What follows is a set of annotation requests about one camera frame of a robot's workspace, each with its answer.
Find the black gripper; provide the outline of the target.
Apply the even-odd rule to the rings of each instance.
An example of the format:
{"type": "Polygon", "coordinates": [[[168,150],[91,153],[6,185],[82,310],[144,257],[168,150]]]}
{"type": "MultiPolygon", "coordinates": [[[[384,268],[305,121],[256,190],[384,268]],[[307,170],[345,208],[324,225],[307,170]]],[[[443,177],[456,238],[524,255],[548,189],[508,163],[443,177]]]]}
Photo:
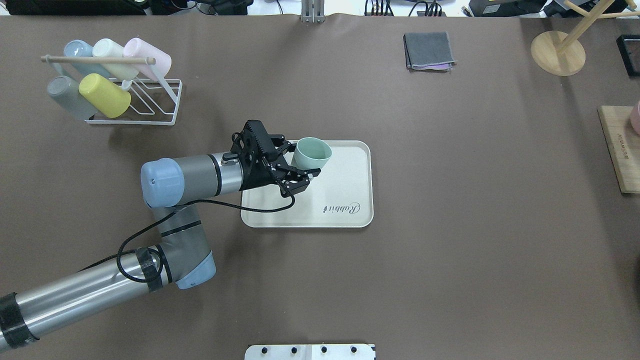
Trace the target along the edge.
{"type": "MultiPolygon", "coordinates": [[[[270,161],[279,161],[285,154],[294,153],[296,142],[287,139],[270,139],[274,150],[270,150],[270,161]]],[[[313,178],[322,172],[320,168],[301,170],[297,167],[278,167],[263,162],[263,155],[256,146],[243,146],[240,150],[242,184],[240,191],[260,188],[278,183],[282,197],[296,195],[306,190],[313,178]]]]}

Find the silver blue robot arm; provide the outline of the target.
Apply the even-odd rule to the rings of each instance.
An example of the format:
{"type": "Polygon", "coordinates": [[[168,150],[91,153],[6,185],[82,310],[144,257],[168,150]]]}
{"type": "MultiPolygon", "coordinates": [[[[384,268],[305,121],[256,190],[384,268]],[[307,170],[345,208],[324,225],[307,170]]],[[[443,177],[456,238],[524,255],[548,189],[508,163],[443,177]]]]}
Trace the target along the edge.
{"type": "Polygon", "coordinates": [[[228,152],[162,158],[141,168],[144,202],[155,221],[126,238],[117,252],[73,275],[1,298],[1,350],[40,337],[169,284],[190,289],[217,269],[196,204],[276,185],[295,203],[322,171],[303,142],[268,137],[265,145],[238,139],[228,152]]]}

